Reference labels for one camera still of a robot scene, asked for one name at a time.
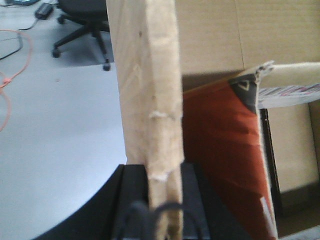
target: office chair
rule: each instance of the office chair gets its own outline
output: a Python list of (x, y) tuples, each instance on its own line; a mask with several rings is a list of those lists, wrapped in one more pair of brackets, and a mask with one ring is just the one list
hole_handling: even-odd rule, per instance
[(54, 43), (52, 56), (54, 58), (59, 58), (61, 55), (59, 50), (60, 46), (85, 34), (91, 33), (91, 35), (97, 40), (105, 60), (103, 70), (109, 71), (110, 63), (106, 47), (101, 36), (101, 31), (110, 32), (109, 24), (107, 23), (108, 15), (106, 0), (58, 0), (57, 7), (67, 14), (61, 14), (60, 17), (57, 18), (59, 24), (64, 24), (67, 19), (83, 26)]

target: orange cable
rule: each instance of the orange cable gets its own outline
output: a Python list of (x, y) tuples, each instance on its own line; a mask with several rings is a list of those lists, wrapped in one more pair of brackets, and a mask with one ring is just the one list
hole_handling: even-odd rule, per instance
[(30, 61), (31, 61), (31, 56), (32, 56), (32, 51), (33, 51), (33, 42), (32, 42), (32, 39), (31, 37), (24, 33), (24, 32), (21, 32), (21, 31), (16, 31), (16, 30), (11, 30), (11, 29), (0, 29), (0, 32), (13, 32), (13, 33), (17, 33), (17, 34), (20, 34), (24, 37), (26, 37), (28, 43), (29, 43), (29, 51), (28, 51), (28, 55), (27, 55), (27, 59), (26, 59), (26, 62), (24, 64), (24, 66), (17, 72), (15, 73), (14, 75), (12, 75), (11, 77), (7, 77), (3, 72), (0, 71), (0, 76), (3, 77), (3, 80), (2, 80), (2, 85), (0, 85), (0, 95), (2, 95), (2, 97), (4, 98), (4, 100), (6, 101), (7, 103), (7, 112), (6, 112), (6, 117), (4, 119), (4, 122), (3, 124), (0, 126), (0, 132), (5, 128), (5, 126), (7, 125), (8, 121), (9, 121), (9, 118), (11, 116), (11, 112), (12, 112), (12, 105), (11, 105), (11, 101), (9, 99), (9, 97), (5, 94), (5, 92), (3, 91), (3, 88), (5, 86), (7, 86), (9, 83), (12, 82), (12, 80), (18, 76), (19, 74), (21, 74), (27, 67), (28, 65), (30, 64)]

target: chair caster wheel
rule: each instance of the chair caster wheel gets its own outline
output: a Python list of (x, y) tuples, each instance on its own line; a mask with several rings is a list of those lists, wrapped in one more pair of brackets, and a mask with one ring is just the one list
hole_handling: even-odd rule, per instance
[(58, 48), (54, 48), (53, 50), (52, 50), (52, 57), (54, 57), (54, 58), (59, 58), (60, 57), (60, 55), (61, 55), (61, 52), (59, 51), (59, 49)]
[(105, 62), (104, 64), (103, 64), (103, 70), (104, 71), (109, 71), (110, 70), (110, 68), (111, 68), (111, 65), (110, 65), (110, 63), (109, 62)]
[(63, 16), (60, 16), (56, 19), (58, 21), (59, 24), (65, 24), (66, 20)]

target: floor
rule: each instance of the floor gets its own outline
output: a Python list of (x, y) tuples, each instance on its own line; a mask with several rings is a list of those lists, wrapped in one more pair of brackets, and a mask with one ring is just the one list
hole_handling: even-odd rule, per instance
[[(43, 0), (28, 7), (0, 7), (0, 29), (30, 26)], [(56, 21), (55, 9), (25, 31), (33, 41), (28, 68), (4, 88), (12, 114), (0, 131), (0, 239), (29, 240), (68, 217), (126, 162), (115, 64), (104, 59), (90, 35), (61, 47), (52, 44), (79, 26)], [(17, 46), (14, 33), (0, 31), (0, 56)], [(110, 35), (103, 33), (113, 62)], [(0, 60), (13, 75), (25, 63), (28, 44)], [(0, 98), (0, 124), (7, 113)]]

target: plywood edge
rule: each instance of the plywood edge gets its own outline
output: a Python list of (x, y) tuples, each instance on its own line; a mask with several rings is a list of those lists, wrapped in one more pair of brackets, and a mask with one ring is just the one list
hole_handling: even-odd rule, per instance
[[(182, 201), (182, 83), (174, 0), (107, 0), (128, 164), (144, 164), (149, 204)], [(157, 238), (182, 237), (182, 215)]]

